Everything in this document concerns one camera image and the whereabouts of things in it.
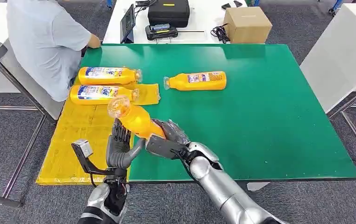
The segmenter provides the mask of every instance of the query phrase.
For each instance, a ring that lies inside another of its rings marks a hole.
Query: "cardboard box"
[[[231,43],[265,43],[272,27],[260,7],[227,8],[225,23]]]

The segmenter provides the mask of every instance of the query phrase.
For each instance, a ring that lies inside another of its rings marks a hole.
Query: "gray carpet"
[[[63,2],[74,19],[101,38],[110,11],[105,3]],[[286,43],[300,63],[328,25],[332,0],[261,0],[273,23],[268,43]],[[28,103],[16,94],[0,97],[0,105]],[[349,111],[356,124],[356,109]],[[38,119],[37,112],[0,112],[0,194],[24,150]],[[350,156],[356,159],[356,138],[341,115],[333,121]],[[54,126],[42,127],[12,192],[20,209],[0,206],[0,224],[74,224],[80,217],[91,186],[39,186],[36,176],[46,155]],[[292,224],[356,224],[356,181],[273,182],[249,192],[260,205]],[[125,224],[225,223],[207,195],[195,184],[133,184]]]

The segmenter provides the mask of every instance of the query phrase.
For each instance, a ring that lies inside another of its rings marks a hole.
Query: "green tabletop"
[[[160,103],[144,108],[172,119],[207,145],[236,180],[353,179],[356,167],[286,45],[107,44],[89,49],[82,66],[142,69],[159,83]],[[163,77],[222,70],[222,91],[163,89]],[[188,181],[179,160],[143,150],[132,182]]]

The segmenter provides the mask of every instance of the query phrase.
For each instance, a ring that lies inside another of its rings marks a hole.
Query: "light blue shirt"
[[[24,70],[55,101],[66,100],[91,33],[55,0],[7,1],[7,28]]]

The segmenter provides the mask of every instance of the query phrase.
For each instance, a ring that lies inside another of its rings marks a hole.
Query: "plastic bottle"
[[[164,77],[164,88],[189,90],[223,90],[226,87],[226,74],[223,71],[181,73],[175,77]]]
[[[141,106],[132,105],[126,96],[111,99],[108,104],[108,113],[111,117],[119,119],[138,137],[149,139],[153,133],[165,138],[163,130],[150,119],[149,113]]]
[[[78,77],[83,85],[129,84],[141,82],[142,72],[140,69],[83,67]]]
[[[112,98],[121,95],[130,101],[136,101],[139,98],[139,89],[129,90],[110,85],[74,85],[70,92],[72,102],[79,105],[106,105]]]

